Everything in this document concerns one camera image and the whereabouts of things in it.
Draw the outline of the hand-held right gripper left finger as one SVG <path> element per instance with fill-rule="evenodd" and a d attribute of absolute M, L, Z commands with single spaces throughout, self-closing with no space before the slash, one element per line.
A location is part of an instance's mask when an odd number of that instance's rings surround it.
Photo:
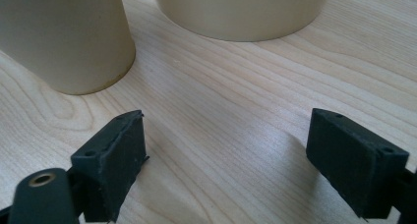
<path fill-rule="evenodd" d="M 74 182 L 82 185 L 80 212 L 88 222 L 115 222 L 146 151 L 140 110 L 113 118 L 72 156 Z"/>

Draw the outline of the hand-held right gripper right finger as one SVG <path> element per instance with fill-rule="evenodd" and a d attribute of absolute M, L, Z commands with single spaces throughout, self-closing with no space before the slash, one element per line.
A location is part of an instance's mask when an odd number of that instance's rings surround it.
<path fill-rule="evenodd" d="M 357 216 L 386 219 L 396 208 L 402 219 L 410 217 L 406 150 L 341 114 L 315 108 L 306 153 Z"/>

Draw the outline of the beige cup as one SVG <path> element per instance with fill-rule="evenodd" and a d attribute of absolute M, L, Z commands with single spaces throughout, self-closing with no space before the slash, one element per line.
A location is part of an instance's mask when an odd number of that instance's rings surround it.
<path fill-rule="evenodd" d="M 0 0 L 0 51 L 67 94 L 115 84 L 136 57 L 122 0 Z"/>

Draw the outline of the beige square container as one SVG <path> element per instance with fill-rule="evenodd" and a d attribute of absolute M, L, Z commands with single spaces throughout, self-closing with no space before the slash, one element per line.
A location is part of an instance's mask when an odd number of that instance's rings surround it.
<path fill-rule="evenodd" d="M 156 0 L 161 12 L 194 33 L 229 41 L 263 41 L 310 24 L 327 0 Z"/>

